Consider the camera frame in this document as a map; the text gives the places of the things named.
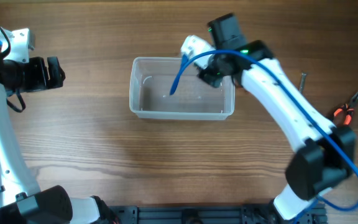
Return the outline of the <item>clear plastic container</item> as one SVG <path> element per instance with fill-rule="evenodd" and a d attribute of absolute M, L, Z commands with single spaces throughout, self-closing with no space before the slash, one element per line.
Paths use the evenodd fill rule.
<path fill-rule="evenodd" d="M 189 66 L 181 75 L 174 95 L 172 83 L 181 59 L 172 57 L 137 57 L 132 64 L 129 108 L 139 118 L 174 120 L 225 120 L 235 107 L 235 88 L 226 77 L 213 88 L 197 77 Z"/>

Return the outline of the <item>silver socket wrench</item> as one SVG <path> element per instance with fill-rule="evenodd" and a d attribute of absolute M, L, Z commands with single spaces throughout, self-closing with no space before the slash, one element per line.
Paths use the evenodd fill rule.
<path fill-rule="evenodd" d="M 307 76 L 308 76 L 307 73 L 305 73 L 305 72 L 301 73 L 301 80 L 300 80 L 300 85 L 299 85 L 299 92 L 300 93 L 303 93 L 303 90 L 305 88 L 305 81 L 306 81 Z"/>

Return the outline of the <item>orange black needle-nose pliers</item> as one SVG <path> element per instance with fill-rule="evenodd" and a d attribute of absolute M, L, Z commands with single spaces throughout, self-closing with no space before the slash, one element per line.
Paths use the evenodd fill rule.
<path fill-rule="evenodd" d="M 358 104 L 358 91 L 349 98 L 349 101 L 339 106 L 333 113 L 333 119 L 343 116 L 343 125 L 350 125 L 355 107 Z"/>

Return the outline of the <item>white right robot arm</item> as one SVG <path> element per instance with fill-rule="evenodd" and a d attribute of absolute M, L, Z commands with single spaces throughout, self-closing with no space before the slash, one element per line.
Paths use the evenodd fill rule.
<path fill-rule="evenodd" d="M 285 169 L 286 187 L 272 202 L 277 220 L 296 223 L 324 193 L 352 174 L 356 135 L 319 114 L 287 78 L 261 40 L 246 41 L 232 13 L 208 22 L 213 45 L 198 53 L 199 78 L 217 86 L 224 77 L 256 97 L 287 137 L 294 155 Z"/>

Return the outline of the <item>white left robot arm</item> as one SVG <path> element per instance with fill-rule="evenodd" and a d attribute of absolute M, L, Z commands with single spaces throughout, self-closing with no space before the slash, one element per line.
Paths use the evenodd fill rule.
<path fill-rule="evenodd" d="M 71 198 L 59 185 L 41 190 L 24 162 L 9 112 L 26 105 L 10 97 L 60 88 L 65 80 L 56 57 L 29 57 L 34 46 L 29 29 L 0 26 L 0 223 L 119 223 L 97 196 Z"/>

